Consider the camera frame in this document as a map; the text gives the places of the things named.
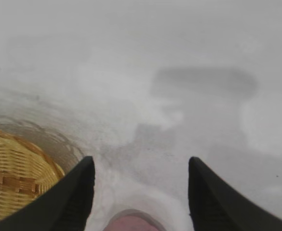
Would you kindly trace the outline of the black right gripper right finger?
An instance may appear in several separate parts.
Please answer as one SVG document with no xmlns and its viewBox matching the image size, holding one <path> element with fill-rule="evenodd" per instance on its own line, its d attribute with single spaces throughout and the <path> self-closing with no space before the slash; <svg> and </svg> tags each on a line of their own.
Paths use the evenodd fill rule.
<svg viewBox="0 0 282 231">
<path fill-rule="evenodd" d="M 188 163 L 188 204 L 196 231 L 282 231 L 282 219 L 245 198 L 198 157 Z"/>
</svg>

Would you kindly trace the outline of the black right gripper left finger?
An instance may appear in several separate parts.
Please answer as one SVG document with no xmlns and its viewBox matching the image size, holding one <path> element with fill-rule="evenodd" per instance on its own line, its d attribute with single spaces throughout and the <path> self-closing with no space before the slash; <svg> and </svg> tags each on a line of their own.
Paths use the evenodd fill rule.
<svg viewBox="0 0 282 231">
<path fill-rule="evenodd" d="M 0 231 L 82 231 L 94 198 L 95 167 L 83 158 L 48 192 L 0 221 Z"/>
</svg>

